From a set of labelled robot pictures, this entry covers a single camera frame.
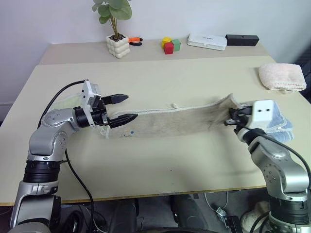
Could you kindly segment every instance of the toy block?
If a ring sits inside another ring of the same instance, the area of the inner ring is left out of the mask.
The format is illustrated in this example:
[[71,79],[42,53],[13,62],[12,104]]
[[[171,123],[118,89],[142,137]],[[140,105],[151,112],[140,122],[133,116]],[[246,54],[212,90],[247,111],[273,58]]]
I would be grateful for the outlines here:
[[164,52],[165,54],[172,54],[174,51],[174,44],[172,42],[165,43]]
[[165,43],[168,43],[168,42],[171,42],[172,41],[172,38],[170,37],[164,37],[163,40],[162,40],[162,48],[164,48],[164,45]]
[[178,39],[172,40],[172,43],[174,44],[174,51],[180,50],[180,41]]

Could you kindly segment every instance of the blue cloth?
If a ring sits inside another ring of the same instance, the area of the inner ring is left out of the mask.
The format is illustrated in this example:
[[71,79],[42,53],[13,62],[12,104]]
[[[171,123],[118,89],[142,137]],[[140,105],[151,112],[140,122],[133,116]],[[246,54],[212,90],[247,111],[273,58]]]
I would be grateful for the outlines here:
[[294,139],[293,124],[283,116],[276,102],[274,102],[272,121],[266,133],[279,142],[289,142]]

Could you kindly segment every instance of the red block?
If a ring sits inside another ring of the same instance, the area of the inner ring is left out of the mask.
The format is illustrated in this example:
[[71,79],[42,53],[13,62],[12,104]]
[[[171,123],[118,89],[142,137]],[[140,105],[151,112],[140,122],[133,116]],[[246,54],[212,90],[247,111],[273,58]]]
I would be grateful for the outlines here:
[[164,52],[165,54],[172,54],[174,51],[174,44],[172,42],[165,43]]

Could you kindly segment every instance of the pliers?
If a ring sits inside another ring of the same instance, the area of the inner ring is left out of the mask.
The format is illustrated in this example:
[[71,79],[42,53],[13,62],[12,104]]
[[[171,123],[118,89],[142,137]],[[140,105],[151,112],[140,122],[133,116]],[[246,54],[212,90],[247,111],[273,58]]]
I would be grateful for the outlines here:
[[142,41],[142,38],[140,37],[132,37],[128,39],[128,42],[130,43],[130,45],[134,45],[134,46],[142,45],[140,41]]

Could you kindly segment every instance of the pink towel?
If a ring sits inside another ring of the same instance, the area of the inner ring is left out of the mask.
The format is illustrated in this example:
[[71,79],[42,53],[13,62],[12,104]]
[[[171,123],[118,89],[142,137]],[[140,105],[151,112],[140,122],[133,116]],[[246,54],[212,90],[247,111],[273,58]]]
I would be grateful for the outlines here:
[[270,90],[302,91],[307,84],[300,66],[294,64],[265,64],[259,67],[259,77]]

